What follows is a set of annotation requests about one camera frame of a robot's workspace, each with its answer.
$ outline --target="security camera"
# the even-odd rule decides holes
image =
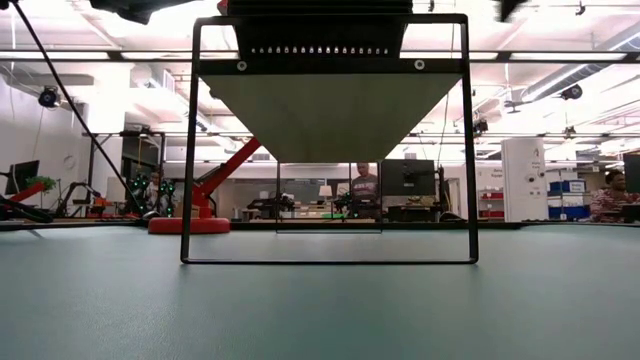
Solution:
[[[482,135],[483,133],[489,131],[489,124],[487,124],[486,119],[478,119],[473,122],[473,132],[476,135]]]
[[[580,99],[581,96],[582,88],[580,85],[573,85],[560,93],[560,97],[564,100],[577,100]]]
[[[566,128],[564,128],[564,130],[562,132],[564,133],[564,138],[565,139],[570,139],[571,135],[577,133],[575,126],[567,126]]]
[[[55,86],[45,86],[38,97],[38,103],[47,109],[55,109],[60,106],[60,95]]]
[[[587,11],[587,7],[582,4],[582,0],[580,0],[580,5],[578,5],[578,9],[576,10],[576,16],[580,16]]]

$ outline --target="rectangular frame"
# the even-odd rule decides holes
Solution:
[[[236,26],[259,23],[265,20],[278,23],[307,23],[309,20],[332,21],[353,19],[359,23],[376,23],[380,20],[408,24],[458,24],[461,33],[460,59],[305,59],[291,62],[287,59],[254,60],[251,66],[242,59],[201,60],[202,28],[205,26]],[[417,61],[424,62],[417,69]],[[218,16],[202,18],[195,22],[191,58],[191,88],[189,96],[189,125],[187,158],[185,163],[184,206],[193,203],[193,171],[195,160],[196,116],[200,75],[264,75],[264,74],[351,74],[351,73],[458,73],[462,75],[464,114],[465,161],[467,176],[467,206],[469,232],[469,257],[460,260],[230,260],[196,259],[189,257],[191,213],[186,212],[182,221],[180,261],[184,264],[234,264],[234,265],[468,265],[479,259],[478,212],[476,194],[475,152],[473,145],[473,113],[471,101],[471,72],[469,55],[469,20],[464,14],[393,14],[393,15],[287,15],[287,16]]]

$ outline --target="black cable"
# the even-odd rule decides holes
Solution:
[[[455,9],[456,7],[456,1],[453,1],[453,8]],[[451,24],[451,48],[449,51],[451,51],[451,58],[453,59],[453,40],[455,38],[456,35],[456,29],[455,29],[455,24]],[[445,105],[444,105],[444,124],[442,124],[442,133],[440,134],[440,148],[438,149],[438,161],[436,162],[437,166],[440,166],[440,154],[442,154],[442,141],[444,140],[444,132],[447,128],[447,115],[448,115],[448,111],[449,111],[449,93],[451,92],[451,90],[447,91],[447,99],[445,100]]]
[[[122,186],[124,186],[124,188],[127,191],[127,193],[133,199],[133,202],[136,204],[136,210],[137,210],[138,214],[140,216],[142,216],[143,213],[142,213],[142,210],[140,209],[140,204],[138,204],[138,201],[133,196],[133,193],[131,192],[131,189],[129,188],[127,183],[124,181],[122,176],[120,176],[120,172],[118,171],[116,166],[113,164],[111,159],[109,159],[109,156],[104,151],[104,149],[102,148],[102,146],[100,145],[100,143],[96,139],[95,135],[93,135],[93,133],[89,130],[89,127],[87,126],[87,124],[84,122],[84,119],[82,118],[82,115],[80,115],[80,111],[78,111],[78,108],[76,107],[75,103],[71,99],[71,96],[67,92],[67,89],[64,87],[64,84],[62,84],[62,80],[60,79],[60,76],[58,75],[58,72],[56,71],[55,67],[53,66],[53,63],[51,62],[51,59],[49,58],[49,55],[47,54],[47,51],[44,49],[44,46],[42,46],[42,43],[40,42],[40,38],[38,38],[38,34],[36,34],[35,30],[33,29],[33,26],[31,26],[31,22],[29,22],[29,19],[27,19],[27,16],[22,11],[22,8],[20,7],[20,5],[18,5],[18,0],[9,0],[9,2],[11,4],[13,4],[13,7],[18,12],[18,15],[20,15],[20,18],[22,19],[22,22],[24,23],[25,27],[29,31],[29,34],[31,34],[31,37],[33,38],[33,41],[38,46],[38,50],[40,50],[40,52],[42,53],[42,56],[44,57],[44,61],[47,63],[47,66],[49,67],[49,70],[51,71],[51,75],[53,75],[53,78],[56,80],[56,83],[58,84],[58,87],[60,88],[60,91],[62,91],[62,94],[64,95],[65,99],[69,103],[69,106],[71,107],[71,110],[73,111],[73,113],[78,118],[78,121],[80,122],[80,124],[84,128],[84,131],[87,133],[87,135],[89,135],[89,138],[91,138],[91,142],[98,148],[98,150],[100,151],[102,156],[104,156],[104,159],[109,164],[109,167],[111,167],[111,170],[113,170],[113,173],[116,175],[116,177],[118,178],[118,180],[120,181]]]

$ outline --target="red object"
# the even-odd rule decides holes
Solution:
[[[482,199],[484,199],[484,200],[504,199],[504,194],[500,193],[500,192],[484,193],[484,194],[482,194]]]
[[[191,219],[191,234],[226,234],[231,231],[228,219]],[[149,234],[181,234],[182,218],[153,218]]]
[[[20,191],[19,193],[13,195],[12,197],[9,198],[9,200],[13,202],[21,202],[41,191],[44,191],[44,184],[41,182],[37,182],[33,184],[33,186],[31,186],[30,188]]]
[[[198,206],[200,211],[198,216],[200,219],[208,219],[213,216],[211,208],[209,208],[209,195],[215,191],[223,181],[225,181],[231,174],[233,174],[242,163],[245,162],[251,155],[253,155],[258,148],[262,146],[256,138],[252,138],[246,143],[242,149],[233,156],[226,163],[220,166],[220,169],[209,179],[207,182],[201,185],[193,185],[193,205]]]
[[[489,219],[502,219],[504,218],[504,211],[481,210],[480,217]]]
[[[228,0],[222,0],[218,3],[218,11],[220,15],[227,15]]]

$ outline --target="box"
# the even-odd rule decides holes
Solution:
[[[591,204],[591,198],[588,195],[577,193],[563,193],[560,195],[549,196],[550,207],[572,207],[572,206],[588,206]]]
[[[549,219],[561,219],[562,208],[549,207]],[[569,206],[564,208],[567,219],[586,219],[591,215],[588,206]]]
[[[563,193],[583,193],[587,191],[586,182],[584,180],[564,180],[554,181],[549,184],[549,192],[557,194]]]

